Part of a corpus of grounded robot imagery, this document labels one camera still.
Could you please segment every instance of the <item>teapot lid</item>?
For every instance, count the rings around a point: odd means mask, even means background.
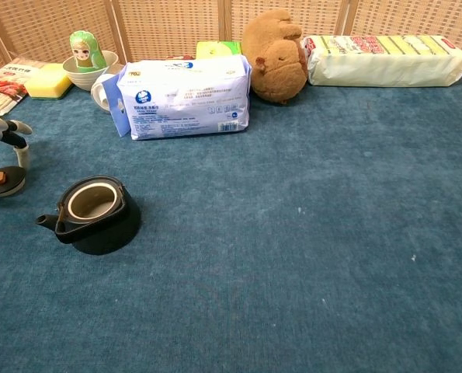
[[[23,167],[0,168],[0,197],[18,192],[25,184],[26,170]]]

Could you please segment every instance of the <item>doll face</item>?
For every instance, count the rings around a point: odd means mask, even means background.
[[[89,49],[74,48],[74,56],[78,60],[87,60],[89,58]]]

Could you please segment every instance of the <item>white plastic package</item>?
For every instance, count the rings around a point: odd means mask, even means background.
[[[312,85],[449,86],[462,50],[441,36],[308,36],[301,41]]]
[[[250,76],[233,55],[129,63],[101,84],[120,136],[146,140],[246,129]]]

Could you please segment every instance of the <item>wet wipes package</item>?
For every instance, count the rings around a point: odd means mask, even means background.
[[[129,63],[102,85],[119,135],[147,140],[246,129],[250,76],[232,55]]]

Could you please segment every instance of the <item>teapot spout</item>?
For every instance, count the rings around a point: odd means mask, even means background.
[[[58,221],[57,215],[41,215],[36,219],[36,224],[54,231]]]

